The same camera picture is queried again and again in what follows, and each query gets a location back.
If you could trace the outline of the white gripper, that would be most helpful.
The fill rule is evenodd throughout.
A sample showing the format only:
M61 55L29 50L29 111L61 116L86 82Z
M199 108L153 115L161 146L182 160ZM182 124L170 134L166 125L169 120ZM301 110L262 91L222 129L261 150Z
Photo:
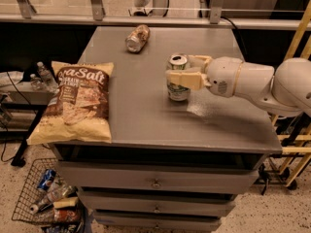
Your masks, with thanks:
M168 70L165 72L167 80L192 90L208 87L214 95L226 98L233 96L237 74L243 64L241 59L232 57L213 59L209 55L190 55L189 61L190 67L197 68L201 73Z

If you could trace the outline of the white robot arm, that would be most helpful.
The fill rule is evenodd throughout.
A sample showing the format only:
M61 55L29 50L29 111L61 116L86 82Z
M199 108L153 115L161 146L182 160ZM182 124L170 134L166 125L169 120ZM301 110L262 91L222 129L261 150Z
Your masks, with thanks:
M246 99L274 115L311 116L311 61L304 58L289 58L273 68L234 57L192 55L189 68L168 70L166 78L191 90Z

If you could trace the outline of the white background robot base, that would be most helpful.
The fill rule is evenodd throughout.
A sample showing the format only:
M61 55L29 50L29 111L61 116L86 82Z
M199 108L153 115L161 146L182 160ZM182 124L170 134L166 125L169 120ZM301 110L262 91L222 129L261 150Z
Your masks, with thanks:
M134 12L137 17L165 17L169 0L134 0Z

